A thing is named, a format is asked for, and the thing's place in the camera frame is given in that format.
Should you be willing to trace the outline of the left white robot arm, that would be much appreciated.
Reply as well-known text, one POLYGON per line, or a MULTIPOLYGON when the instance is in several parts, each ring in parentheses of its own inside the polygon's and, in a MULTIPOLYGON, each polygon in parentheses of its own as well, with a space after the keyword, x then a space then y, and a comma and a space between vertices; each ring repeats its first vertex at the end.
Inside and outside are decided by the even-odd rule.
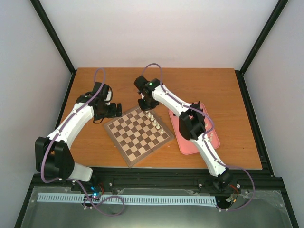
POLYGON ((82 128, 89 122, 100 124, 105 118, 122 116, 122 105, 112 102, 112 88, 96 82, 91 92, 80 95, 67 118, 47 137, 35 141, 36 170, 47 182, 53 180, 80 180, 88 191, 98 188, 99 179, 90 167, 78 164, 71 154, 71 146, 82 128))

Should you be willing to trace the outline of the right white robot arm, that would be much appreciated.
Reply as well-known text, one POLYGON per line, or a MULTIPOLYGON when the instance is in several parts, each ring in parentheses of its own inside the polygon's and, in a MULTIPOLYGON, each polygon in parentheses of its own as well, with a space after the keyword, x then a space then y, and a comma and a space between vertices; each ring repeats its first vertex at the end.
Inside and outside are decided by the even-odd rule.
POLYGON ((220 188, 229 185, 232 181, 231 171, 222 162, 207 136, 207 116, 200 108, 200 104, 184 102, 157 78, 148 81, 144 76, 139 76, 135 79, 134 85, 142 96, 138 99, 141 110, 152 110, 161 103, 172 111, 179 118, 181 136, 193 143, 207 164, 210 175, 216 178, 214 184, 220 188))

